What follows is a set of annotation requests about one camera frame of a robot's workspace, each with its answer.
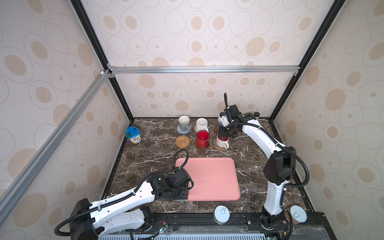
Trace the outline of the light blue mug white inside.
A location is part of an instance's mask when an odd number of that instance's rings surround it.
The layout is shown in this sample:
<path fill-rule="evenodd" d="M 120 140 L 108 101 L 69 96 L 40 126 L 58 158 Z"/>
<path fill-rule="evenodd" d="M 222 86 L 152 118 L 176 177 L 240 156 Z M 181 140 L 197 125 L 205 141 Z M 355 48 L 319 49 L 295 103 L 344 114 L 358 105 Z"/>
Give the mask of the light blue mug white inside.
<path fill-rule="evenodd" d="M 223 115 L 221 117 L 219 116 L 218 123 L 220 127 L 227 127 L 230 124 L 226 115 Z"/>

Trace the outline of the white mug red inside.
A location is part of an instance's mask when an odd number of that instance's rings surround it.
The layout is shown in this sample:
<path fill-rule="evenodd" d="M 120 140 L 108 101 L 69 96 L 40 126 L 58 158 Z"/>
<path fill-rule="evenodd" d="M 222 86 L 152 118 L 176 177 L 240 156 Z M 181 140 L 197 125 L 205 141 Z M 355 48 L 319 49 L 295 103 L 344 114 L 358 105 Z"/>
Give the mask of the white mug red inside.
<path fill-rule="evenodd" d="M 216 146 L 222 149 L 228 149 L 230 147 L 230 138 L 223 137 L 220 133 L 217 134 L 216 137 Z"/>

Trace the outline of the paw shaped wooden coaster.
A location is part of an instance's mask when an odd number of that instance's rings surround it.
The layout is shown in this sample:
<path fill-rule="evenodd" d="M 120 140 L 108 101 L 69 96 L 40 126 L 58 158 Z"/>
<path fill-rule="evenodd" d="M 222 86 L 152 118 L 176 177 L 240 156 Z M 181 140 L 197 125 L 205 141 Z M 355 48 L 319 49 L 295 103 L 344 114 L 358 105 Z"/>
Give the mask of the paw shaped wooden coaster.
<path fill-rule="evenodd" d="M 218 151 L 222 151 L 222 152 L 226 152 L 228 150 L 226 148 L 218 147 L 217 145 L 215 145 L 215 149 L 218 150 Z"/>

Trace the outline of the black mug red inside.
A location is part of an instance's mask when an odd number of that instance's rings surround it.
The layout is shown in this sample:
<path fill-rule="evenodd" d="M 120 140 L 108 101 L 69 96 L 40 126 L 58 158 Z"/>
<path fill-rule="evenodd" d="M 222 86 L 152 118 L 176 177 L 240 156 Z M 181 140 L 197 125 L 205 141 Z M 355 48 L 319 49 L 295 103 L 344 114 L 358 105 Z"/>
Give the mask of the black mug red inside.
<path fill-rule="evenodd" d="M 210 144 L 210 134 L 209 132 L 200 131 L 197 133 L 198 145 L 201 147 L 207 146 Z"/>

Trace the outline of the grey mug white inside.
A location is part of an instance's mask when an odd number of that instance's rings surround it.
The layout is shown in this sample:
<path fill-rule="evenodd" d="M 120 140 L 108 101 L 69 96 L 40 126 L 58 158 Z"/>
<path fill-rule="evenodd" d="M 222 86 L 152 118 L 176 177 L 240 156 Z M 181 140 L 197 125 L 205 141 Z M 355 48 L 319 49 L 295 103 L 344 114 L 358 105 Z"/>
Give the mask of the grey mug white inside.
<path fill-rule="evenodd" d="M 191 129 L 190 118 L 188 116 L 180 116 L 178 118 L 179 129 L 181 132 L 189 132 Z"/>

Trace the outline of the light blue fabric coaster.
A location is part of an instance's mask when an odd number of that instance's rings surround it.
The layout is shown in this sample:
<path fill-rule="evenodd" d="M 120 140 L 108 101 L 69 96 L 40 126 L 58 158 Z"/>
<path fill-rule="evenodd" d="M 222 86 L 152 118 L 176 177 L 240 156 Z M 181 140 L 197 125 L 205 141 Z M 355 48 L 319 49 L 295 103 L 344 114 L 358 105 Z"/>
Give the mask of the light blue fabric coaster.
<path fill-rule="evenodd" d="M 185 131 L 181 129 L 181 126 L 177 126 L 177 132 L 181 135 L 185 135 L 185 134 L 189 133 L 190 130 L 191 130 L 190 126 L 187 126 L 187 129 Z"/>

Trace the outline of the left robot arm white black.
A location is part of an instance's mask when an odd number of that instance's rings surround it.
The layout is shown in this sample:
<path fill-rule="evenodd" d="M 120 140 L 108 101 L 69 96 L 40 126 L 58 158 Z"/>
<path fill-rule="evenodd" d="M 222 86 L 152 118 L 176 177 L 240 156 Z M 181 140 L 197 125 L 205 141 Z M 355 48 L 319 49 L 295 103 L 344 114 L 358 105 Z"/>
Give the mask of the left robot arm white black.
<path fill-rule="evenodd" d="M 184 169 L 148 174 L 133 189 L 114 197 L 77 202 L 71 216 L 59 223 L 55 235 L 72 240 L 97 240 L 125 230 L 149 230 L 154 217 L 148 203 L 158 199 L 186 200 L 194 182 Z"/>

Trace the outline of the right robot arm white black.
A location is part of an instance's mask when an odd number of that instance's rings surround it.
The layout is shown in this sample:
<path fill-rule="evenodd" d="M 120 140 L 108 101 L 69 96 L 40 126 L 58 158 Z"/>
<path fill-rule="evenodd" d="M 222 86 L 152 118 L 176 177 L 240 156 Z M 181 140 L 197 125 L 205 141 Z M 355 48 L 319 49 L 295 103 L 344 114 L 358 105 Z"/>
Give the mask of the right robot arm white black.
<path fill-rule="evenodd" d="M 236 136 L 239 132 L 249 136 L 264 152 L 268 159 L 263 173 L 268 181 L 267 198 L 262 207 L 260 217 L 263 227 L 267 230 L 274 228 L 284 218 L 284 195 L 288 187 L 301 188 L 308 184 L 310 171 L 304 161 L 297 156 L 293 147 L 287 147 L 274 138 L 257 118 L 251 114 L 231 115 L 226 109 L 220 113 L 218 122 L 219 134 L 224 138 Z M 305 170 L 305 180 L 292 184 L 296 163 L 300 163 Z"/>

